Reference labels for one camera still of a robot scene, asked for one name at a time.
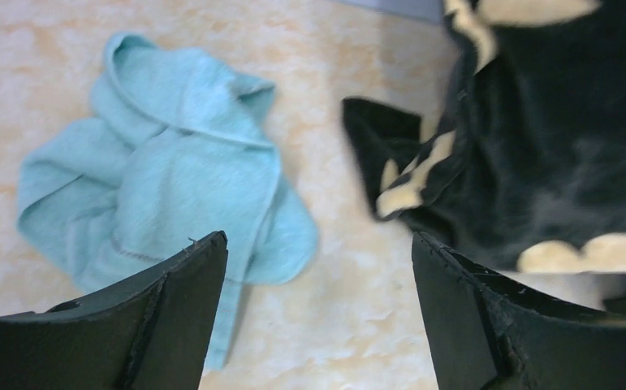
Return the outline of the light blue cloth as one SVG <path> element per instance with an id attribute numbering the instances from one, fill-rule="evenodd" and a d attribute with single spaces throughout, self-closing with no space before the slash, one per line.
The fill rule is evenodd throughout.
<path id="1" fill-rule="evenodd" d="M 271 81 L 195 47 L 113 35 L 92 115 L 23 161 L 17 228 L 85 292 L 227 235 L 227 268 L 205 367 L 231 351 L 242 289 L 284 284 L 313 258 L 318 230 L 263 126 Z"/>

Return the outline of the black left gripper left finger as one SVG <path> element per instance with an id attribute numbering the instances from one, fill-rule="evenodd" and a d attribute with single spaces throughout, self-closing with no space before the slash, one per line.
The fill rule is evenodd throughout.
<path id="1" fill-rule="evenodd" d="M 43 313 L 0 317 L 0 389 L 196 389 L 227 265 L 212 232 Z"/>

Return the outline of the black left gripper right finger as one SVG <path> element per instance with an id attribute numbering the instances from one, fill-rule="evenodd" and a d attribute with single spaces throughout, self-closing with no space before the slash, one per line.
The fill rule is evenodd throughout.
<path id="1" fill-rule="evenodd" d="M 539 292 L 424 232 L 412 263 L 441 389 L 626 389 L 626 315 Z"/>

